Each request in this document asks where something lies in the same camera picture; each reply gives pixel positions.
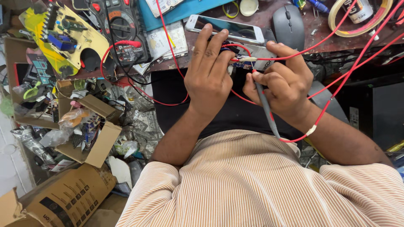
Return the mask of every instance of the workbench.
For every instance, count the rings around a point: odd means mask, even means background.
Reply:
[[[333,2],[334,2],[333,0],[328,0],[324,4],[328,8],[331,8]],[[225,16],[221,6],[205,11],[201,15],[255,25],[258,27],[271,28],[272,15],[277,9],[287,4],[291,4],[291,2],[288,0],[259,1],[259,9],[250,17],[243,16],[241,13],[239,13],[236,18],[230,19]],[[336,24],[341,20],[344,14],[345,12],[341,9],[337,15]],[[313,14],[313,8],[311,7],[310,3],[307,3],[306,6],[303,8],[303,10],[301,10],[301,15],[305,28],[305,49],[314,46],[331,33],[331,30],[328,26],[328,14],[319,13],[319,16],[317,16],[316,12],[315,17]],[[363,25],[364,25],[363,23],[353,24],[351,20],[347,18],[343,23],[343,25],[341,26],[341,30],[345,31],[353,30]],[[400,26],[398,28],[395,28],[394,30],[392,29],[392,25],[388,24],[379,33],[380,39],[378,41],[375,41],[372,46],[384,46],[403,32],[404,32],[404,26]],[[194,47],[198,34],[185,31],[185,36],[188,43],[189,53],[187,56],[177,58],[177,62],[180,68],[188,67],[188,63],[190,62],[192,57],[192,49]],[[317,48],[311,51],[308,51],[307,54],[363,48],[369,39],[370,36],[367,34],[363,34],[352,38],[344,38],[337,35],[333,35],[331,38],[326,40],[322,45],[318,46]],[[400,40],[397,43],[404,43],[404,40]],[[149,71],[161,71],[168,69],[176,69],[174,60],[172,59],[164,60],[160,64],[155,61],[154,63],[152,63],[151,67],[149,68]],[[116,72],[117,75],[120,75],[122,73],[123,72],[120,69],[117,69]],[[131,69],[129,73],[134,74],[136,73],[136,71],[134,69]],[[75,80],[75,79],[84,79],[100,76],[101,75],[98,70],[88,73],[85,72],[85,70],[81,69],[77,75],[69,76],[66,79]]]

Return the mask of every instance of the digital multimeter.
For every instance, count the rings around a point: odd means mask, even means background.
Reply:
[[[144,29],[143,18],[138,9],[138,0],[86,0],[100,26],[103,34],[107,37],[109,44],[121,40],[139,41],[141,47],[136,48],[130,45],[116,45],[118,54],[117,61],[121,65],[148,63],[152,60],[149,47],[146,41],[146,30]],[[107,21],[107,11],[112,30],[110,31]]]

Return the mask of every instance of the tape roll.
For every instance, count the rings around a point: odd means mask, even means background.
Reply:
[[[232,1],[232,3],[237,7],[237,13],[236,13],[236,15],[234,15],[234,16],[231,16],[230,14],[228,14],[228,13],[226,12],[226,10],[225,10],[225,5],[222,5],[223,12],[225,13],[225,15],[226,15],[228,18],[234,18],[234,17],[236,17],[236,16],[238,15],[238,12],[240,11],[240,8],[238,7],[238,4],[237,4],[235,1]]]
[[[337,0],[330,10],[330,14],[328,15],[328,25],[331,30],[334,30],[336,28],[335,18],[337,17],[337,12],[341,8],[341,6],[344,4],[345,1],[346,0]],[[373,18],[368,23],[366,23],[364,26],[357,28],[355,30],[351,30],[351,31],[337,30],[335,32],[335,34],[342,36],[342,37],[354,37],[354,36],[362,35],[363,33],[368,32],[369,30],[374,28],[376,25],[378,25],[386,17],[392,4],[393,4],[393,0],[383,0],[383,2],[380,5],[379,10],[376,12],[376,14],[373,16]]]

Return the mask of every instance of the black pants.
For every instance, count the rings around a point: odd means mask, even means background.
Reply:
[[[242,88],[247,72],[249,71],[238,68],[233,76],[233,90],[244,98],[247,96],[244,95]],[[186,97],[187,90],[184,80],[177,70],[154,72],[151,77],[151,81],[156,81],[152,83],[154,99],[163,103],[180,103]],[[189,102],[177,106],[155,104],[157,121],[163,133],[166,133],[178,121],[188,106]],[[276,114],[274,114],[274,119],[280,136],[286,139],[296,139],[303,135]],[[245,129],[274,135],[269,127],[264,109],[240,99],[232,92],[213,121],[201,132],[199,139],[231,129]]]

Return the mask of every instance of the grey computer mouse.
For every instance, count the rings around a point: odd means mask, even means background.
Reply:
[[[277,42],[298,51],[304,50],[304,25],[296,6],[279,8],[272,16],[272,30]]]

